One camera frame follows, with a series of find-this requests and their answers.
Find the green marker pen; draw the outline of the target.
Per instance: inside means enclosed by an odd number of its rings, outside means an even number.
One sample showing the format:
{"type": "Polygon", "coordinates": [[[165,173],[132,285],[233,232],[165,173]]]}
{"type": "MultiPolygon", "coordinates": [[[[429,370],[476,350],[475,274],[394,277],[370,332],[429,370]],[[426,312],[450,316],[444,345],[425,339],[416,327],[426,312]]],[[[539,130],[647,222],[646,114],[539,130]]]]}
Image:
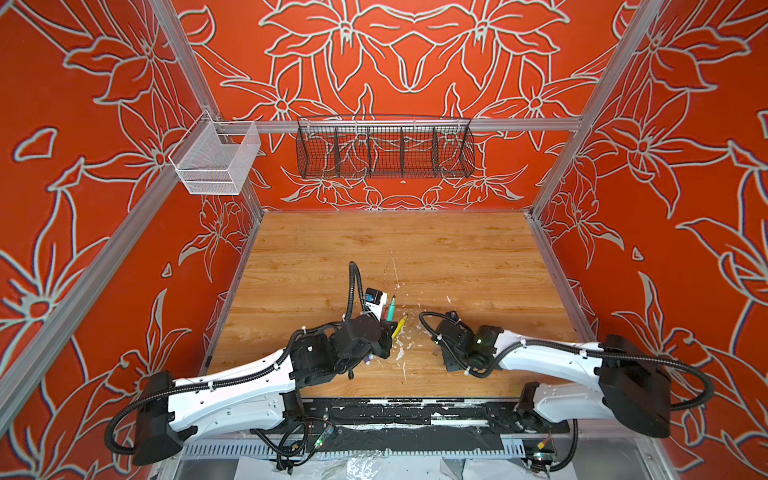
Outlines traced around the green marker pen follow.
{"type": "Polygon", "coordinates": [[[393,322],[394,321],[395,310],[396,310],[396,297],[392,296],[392,298],[391,298],[391,300],[389,302],[389,305],[388,305],[388,309],[387,309],[386,320],[388,322],[393,322]]]}

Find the yellow marker pen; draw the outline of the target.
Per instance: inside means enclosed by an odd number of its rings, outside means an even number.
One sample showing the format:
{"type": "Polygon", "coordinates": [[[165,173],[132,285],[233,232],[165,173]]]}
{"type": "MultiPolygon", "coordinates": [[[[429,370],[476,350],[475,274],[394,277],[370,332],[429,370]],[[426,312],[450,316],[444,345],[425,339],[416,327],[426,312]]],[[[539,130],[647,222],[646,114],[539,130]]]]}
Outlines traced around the yellow marker pen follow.
{"type": "Polygon", "coordinates": [[[402,330],[403,330],[403,328],[404,328],[404,326],[405,326],[405,324],[406,324],[406,322],[407,322],[407,319],[408,319],[408,314],[407,314],[407,313],[405,313],[405,314],[404,314],[404,315],[403,315],[403,316],[400,318],[400,320],[397,322],[397,325],[396,325],[396,327],[395,327],[395,330],[393,331],[393,333],[392,333],[392,335],[391,335],[391,338],[392,338],[393,340],[395,340],[395,339],[397,338],[397,336],[398,336],[398,335],[399,335],[399,334],[402,332],[402,330]]]}

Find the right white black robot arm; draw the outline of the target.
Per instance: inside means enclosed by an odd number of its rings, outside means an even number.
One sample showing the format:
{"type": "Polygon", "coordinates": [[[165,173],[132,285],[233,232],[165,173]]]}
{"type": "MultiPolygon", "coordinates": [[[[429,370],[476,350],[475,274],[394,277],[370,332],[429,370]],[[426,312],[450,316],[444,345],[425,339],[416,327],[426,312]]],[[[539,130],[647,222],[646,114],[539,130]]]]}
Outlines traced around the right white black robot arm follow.
{"type": "Polygon", "coordinates": [[[670,378],[621,336],[603,343],[567,343],[524,336],[500,327],[472,330],[455,313],[428,330],[447,371],[487,378],[524,371],[556,379],[525,384],[515,412],[527,429],[573,420],[615,420],[651,438],[670,434],[670,378]]]}

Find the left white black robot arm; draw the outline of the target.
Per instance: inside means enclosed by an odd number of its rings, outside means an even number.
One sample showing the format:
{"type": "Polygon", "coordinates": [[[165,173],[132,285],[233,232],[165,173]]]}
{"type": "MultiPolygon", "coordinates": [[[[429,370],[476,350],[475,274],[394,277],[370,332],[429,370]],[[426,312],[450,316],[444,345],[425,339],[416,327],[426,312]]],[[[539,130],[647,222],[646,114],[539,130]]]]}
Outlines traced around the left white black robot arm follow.
{"type": "Polygon", "coordinates": [[[133,465],[165,460],[188,440],[271,430],[302,416],[301,389],[349,375],[371,355],[388,358],[396,328],[396,322],[368,313],[299,329],[285,348],[216,374],[175,379],[163,371],[151,376],[134,404],[133,465]]]}

